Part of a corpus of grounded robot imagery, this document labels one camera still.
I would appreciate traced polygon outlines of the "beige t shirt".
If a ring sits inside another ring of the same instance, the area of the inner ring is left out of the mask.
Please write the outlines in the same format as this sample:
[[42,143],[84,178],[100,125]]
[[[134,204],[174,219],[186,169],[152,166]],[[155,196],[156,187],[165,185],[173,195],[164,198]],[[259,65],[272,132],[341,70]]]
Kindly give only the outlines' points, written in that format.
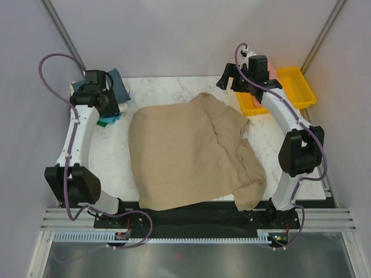
[[233,195],[253,210],[267,186],[250,121],[209,93],[136,111],[128,146],[139,206],[162,211]]

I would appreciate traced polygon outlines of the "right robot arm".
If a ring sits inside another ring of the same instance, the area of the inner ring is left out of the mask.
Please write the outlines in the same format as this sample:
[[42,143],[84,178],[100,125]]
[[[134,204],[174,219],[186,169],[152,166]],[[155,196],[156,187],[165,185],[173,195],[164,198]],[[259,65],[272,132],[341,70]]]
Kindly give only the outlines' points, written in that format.
[[285,136],[278,154],[282,175],[270,199],[274,208],[265,214],[266,223],[272,228],[279,228],[286,222],[285,211],[296,205],[301,183],[311,181],[309,175],[315,168],[327,164],[323,149],[324,130],[300,116],[280,82],[269,77],[266,56],[248,56],[242,65],[226,64],[216,86],[225,90],[229,82],[234,92],[256,97],[274,117]]

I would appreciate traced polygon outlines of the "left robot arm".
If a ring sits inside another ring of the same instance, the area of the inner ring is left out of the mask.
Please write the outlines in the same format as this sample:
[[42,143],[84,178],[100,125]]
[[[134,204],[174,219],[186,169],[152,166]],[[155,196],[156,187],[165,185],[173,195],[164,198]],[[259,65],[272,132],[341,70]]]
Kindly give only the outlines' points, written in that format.
[[99,119],[119,115],[130,97],[117,69],[87,70],[84,81],[72,83],[71,88],[70,97],[63,99],[71,112],[66,140],[56,164],[45,169],[45,179],[71,220],[76,220],[71,207],[79,205],[107,215],[113,227],[123,227],[127,213],[119,209],[117,197],[102,190],[89,169],[89,152]]

